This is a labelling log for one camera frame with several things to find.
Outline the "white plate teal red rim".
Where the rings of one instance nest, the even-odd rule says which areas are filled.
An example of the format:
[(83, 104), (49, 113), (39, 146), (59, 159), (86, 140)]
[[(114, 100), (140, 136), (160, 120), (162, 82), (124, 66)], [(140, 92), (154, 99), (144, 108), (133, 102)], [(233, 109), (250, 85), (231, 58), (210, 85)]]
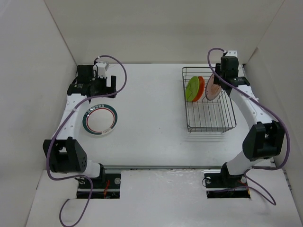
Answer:
[(118, 121), (117, 111), (110, 105), (98, 104), (90, 107), (82, 118), (84, 130), (93, 136), (109, 134)]

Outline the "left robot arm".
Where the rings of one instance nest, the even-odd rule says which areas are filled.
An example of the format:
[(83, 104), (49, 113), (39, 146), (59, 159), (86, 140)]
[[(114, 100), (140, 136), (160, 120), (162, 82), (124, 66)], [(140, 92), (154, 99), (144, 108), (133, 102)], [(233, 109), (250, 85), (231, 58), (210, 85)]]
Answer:
[(94, 187), (106, 182), (104, 166), (89, 160), (78, 141), (81, 129), (93, 136), (110, 133), (116, 126), (116, 110), (107, 104), (90, 106), (93, 97), (115, 98), (116, 76), (107, 77), (109, 64), (100, 61), (77, 66), (76, 78), (67, 90), (66, 106), (52, 139), (45, 139), (46, 169), (52, 173), (87, 178)]

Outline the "white plate orange sunburst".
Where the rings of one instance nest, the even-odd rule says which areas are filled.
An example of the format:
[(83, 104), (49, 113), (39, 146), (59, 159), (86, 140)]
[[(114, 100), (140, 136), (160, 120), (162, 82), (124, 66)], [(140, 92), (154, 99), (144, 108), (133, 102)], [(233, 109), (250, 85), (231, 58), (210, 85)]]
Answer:
[(215, 75), (212, 74), (205, 87), (205, 97), (207, 100), (214, 100), (221, 93), (221, 86), (214, 84)]

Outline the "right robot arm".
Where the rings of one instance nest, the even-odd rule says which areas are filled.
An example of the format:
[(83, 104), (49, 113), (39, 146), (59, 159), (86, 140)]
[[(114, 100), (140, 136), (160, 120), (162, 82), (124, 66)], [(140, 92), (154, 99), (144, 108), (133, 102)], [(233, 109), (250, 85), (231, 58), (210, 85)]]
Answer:
[(244, 172), (264, 159), (281, 153), (285, 130), (281, 123), (258, 105), (250, 83), (239, 76), (236, 51), (227, 51), (216, 64), (214, 84), (219, 85), (243, 114), (249, 132), (242, 143), (241, 152), (223, 164), (218, 175), (220, 187), (234, 187)]

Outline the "green plate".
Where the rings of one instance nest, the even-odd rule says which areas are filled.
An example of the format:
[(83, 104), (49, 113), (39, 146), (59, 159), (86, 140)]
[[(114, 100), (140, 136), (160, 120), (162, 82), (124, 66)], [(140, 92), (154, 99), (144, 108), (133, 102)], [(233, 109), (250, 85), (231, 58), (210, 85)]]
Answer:
[(186, 100), (188, 102), (192, 102), (195, 99), (199, 91), (199, 86), (200, 82), (197, 76), (194, 76), (189, 80), (185, 91)]

